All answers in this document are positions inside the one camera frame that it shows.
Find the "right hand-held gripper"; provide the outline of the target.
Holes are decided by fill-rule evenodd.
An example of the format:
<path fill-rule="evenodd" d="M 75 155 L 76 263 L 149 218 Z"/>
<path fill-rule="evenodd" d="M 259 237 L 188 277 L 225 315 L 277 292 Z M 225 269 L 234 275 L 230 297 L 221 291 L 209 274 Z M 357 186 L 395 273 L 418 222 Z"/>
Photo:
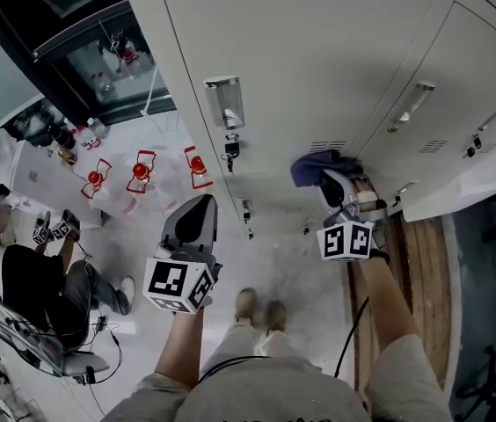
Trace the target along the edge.
<path fill-rule="evenodd" d="M 319 197 L 329 215 L 324 227 L 317 232 L 319 250 L 323 260 L 362 261 L 384 258 L 388 254 L 377 246 L 373 234 L 381 222 L 387 220 L 387 208 L 362 211 L 352 181 L 337 171 L 320 173 Z"/>

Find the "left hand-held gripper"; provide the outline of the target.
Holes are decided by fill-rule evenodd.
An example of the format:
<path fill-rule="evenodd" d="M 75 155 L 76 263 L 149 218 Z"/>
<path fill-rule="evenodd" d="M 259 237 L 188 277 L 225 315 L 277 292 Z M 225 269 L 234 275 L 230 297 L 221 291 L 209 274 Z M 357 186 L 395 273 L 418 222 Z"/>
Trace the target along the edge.
<path fill-rule="evenodd" d="M 157 308 L 195 314 L 208 306 L 222 264 L 212 254 L 217 239 L 218 205 L 201 194 L 165 221 L 161 243 L 147 258 L 142 294 Z"/>

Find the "person's right hand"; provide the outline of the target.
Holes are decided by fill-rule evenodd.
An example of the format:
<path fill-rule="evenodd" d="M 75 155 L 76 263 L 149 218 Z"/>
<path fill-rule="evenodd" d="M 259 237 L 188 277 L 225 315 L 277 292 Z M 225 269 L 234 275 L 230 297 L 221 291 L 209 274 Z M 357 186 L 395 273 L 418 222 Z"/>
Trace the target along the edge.
<path fill-rule="evenodd" d="M 352 182 L 362 212 L 372 212 L 387 207 L 386 202 L 377 196 L 368 178 L 353 178 Z"/>

